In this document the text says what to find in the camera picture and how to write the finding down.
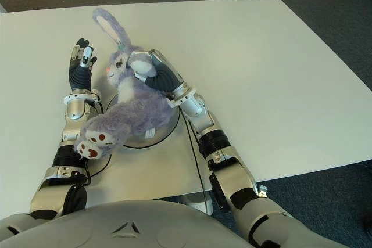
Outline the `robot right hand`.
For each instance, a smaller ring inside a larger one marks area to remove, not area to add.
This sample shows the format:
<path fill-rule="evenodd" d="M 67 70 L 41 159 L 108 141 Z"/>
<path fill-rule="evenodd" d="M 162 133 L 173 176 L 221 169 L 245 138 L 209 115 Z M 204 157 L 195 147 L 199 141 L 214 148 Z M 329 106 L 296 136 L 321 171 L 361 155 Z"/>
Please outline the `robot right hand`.
<path fill-rule="evenodd" d="M 181 99 L 192 91 L 192 88 L 159 50 L 152 49 L 135 54 L 138 58 L 130 62 L 129 66 L 135 78 L 148 87 L 167 92 L 171 99 Z"/>

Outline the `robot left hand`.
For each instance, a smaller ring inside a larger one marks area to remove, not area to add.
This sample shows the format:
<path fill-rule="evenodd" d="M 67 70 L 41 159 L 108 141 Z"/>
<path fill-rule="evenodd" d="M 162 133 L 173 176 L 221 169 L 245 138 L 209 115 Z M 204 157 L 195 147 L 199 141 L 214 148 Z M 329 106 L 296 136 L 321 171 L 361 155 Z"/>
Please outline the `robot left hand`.
<path fill-rule="evenodd" d="M 69 84 L 72 91 L 91 90 L 92 67 L 97 61 L 89 41 L 80 38 L 72 49 L 69 64 Z"/>

